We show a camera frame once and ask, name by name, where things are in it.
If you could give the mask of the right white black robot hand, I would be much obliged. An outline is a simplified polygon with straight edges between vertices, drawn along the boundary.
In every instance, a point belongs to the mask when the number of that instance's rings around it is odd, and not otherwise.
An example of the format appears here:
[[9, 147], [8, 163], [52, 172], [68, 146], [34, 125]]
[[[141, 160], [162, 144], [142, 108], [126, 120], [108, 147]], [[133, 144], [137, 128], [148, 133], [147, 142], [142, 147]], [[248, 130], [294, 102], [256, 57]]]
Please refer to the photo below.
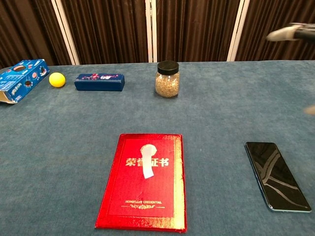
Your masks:
[[270, 32], [266, 40], [272, 42], [304, 40], [315, 44], [315, 24], [289, 23], [286, 27]]

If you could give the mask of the red certificate booklet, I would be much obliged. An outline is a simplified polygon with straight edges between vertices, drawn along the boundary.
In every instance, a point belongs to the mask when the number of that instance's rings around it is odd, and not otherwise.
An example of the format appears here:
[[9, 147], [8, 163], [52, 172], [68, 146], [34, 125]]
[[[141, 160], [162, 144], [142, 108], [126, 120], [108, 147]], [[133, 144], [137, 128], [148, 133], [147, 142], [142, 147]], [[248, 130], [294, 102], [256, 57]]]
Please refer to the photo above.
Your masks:
[[181, 134], [121, 134], [97, 229], [187, 231]]

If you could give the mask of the dark pleated screen panel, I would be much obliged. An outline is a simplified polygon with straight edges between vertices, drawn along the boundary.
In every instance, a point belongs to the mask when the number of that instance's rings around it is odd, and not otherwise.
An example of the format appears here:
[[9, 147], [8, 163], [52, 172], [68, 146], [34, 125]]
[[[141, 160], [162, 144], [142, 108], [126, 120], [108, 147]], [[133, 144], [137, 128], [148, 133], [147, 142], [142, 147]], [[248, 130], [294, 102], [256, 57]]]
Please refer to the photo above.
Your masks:
[[25, 59], [71, 64], [52, 0], [0, 0], [0, 69]]
[[289, 23], [315, 24], [315, 0], [240, 0], [227, 61], [314, 60], [312, 43], [266, 40]]
[[145, 0], [149, 62], [229, 61], [249, 0]]
[[50, 0], [73, 65], [152, 62], [151, 0]]

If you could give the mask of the glass jar with black lid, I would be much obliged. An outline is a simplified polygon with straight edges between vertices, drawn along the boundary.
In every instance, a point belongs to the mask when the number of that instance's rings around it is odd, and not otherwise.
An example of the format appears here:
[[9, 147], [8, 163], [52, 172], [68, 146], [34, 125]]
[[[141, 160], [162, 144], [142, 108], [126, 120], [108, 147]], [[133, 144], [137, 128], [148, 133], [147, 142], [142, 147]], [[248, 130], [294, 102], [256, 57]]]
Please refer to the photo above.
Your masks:
[[162, 97], [171, 98], [180, 90], [179, 64], [172, 60], [161, 61], [157, 65], [155, 91]]

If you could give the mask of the black smartphone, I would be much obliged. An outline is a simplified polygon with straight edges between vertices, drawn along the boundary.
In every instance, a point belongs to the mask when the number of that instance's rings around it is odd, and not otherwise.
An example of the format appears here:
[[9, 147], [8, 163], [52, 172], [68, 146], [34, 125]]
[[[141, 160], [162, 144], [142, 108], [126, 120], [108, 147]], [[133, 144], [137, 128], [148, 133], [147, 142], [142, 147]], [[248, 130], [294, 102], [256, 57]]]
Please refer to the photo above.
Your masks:
[[246, 142], [245, 149], [260, 192], [271, 211], [312, 211], [275, 143]]

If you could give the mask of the dark blue rectangular box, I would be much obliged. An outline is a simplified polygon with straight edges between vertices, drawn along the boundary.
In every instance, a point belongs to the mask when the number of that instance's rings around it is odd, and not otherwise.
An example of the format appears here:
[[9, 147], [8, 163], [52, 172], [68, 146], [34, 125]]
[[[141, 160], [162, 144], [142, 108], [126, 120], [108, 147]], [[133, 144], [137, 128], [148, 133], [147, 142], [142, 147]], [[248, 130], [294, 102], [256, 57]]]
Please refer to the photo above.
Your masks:
[[123, 74], [80, 74], [74, 84], [80, 91], [122, 91], [125, 77]]

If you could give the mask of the yellow ball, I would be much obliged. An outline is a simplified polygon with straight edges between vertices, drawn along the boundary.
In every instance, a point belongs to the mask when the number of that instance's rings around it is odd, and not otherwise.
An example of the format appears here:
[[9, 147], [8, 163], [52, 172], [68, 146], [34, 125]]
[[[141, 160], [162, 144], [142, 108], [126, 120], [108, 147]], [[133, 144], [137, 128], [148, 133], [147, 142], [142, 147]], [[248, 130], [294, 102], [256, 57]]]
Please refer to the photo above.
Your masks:
[[66, 83], [66, 78], [62, 73], [54, 72], [49, 76], [49, 83], [55, 88], [61, 88]]

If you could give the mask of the blue felt table mat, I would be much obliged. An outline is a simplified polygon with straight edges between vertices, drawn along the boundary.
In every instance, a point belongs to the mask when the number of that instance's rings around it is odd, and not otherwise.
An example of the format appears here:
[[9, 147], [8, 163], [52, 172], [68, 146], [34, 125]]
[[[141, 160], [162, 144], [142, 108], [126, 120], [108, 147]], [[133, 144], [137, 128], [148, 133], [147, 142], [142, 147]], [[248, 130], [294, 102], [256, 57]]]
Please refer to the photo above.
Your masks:
[[[0, 236], [315, 236], [315, 61], [182, 62], [180, 92], [155, 93], [155, 63], [51, 66], [0, 103]], [[123, 74], [122, 91], [80, 91], [80, 74]], [[184, 234], [97, 230], [122, 133], [182, 134]], [[266, 206], [246, 142], [277, 144], [311, 213]]]

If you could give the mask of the blue cookie box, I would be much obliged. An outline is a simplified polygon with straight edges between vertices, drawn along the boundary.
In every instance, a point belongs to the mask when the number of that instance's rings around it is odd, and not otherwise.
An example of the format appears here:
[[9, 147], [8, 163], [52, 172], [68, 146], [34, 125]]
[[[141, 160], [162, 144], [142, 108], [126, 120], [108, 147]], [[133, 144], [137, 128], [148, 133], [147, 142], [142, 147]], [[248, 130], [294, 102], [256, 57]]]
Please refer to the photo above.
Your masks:
[[18, 103], [49, 72], [44, 59], [28, 59], [0, 73], [0, 102]]

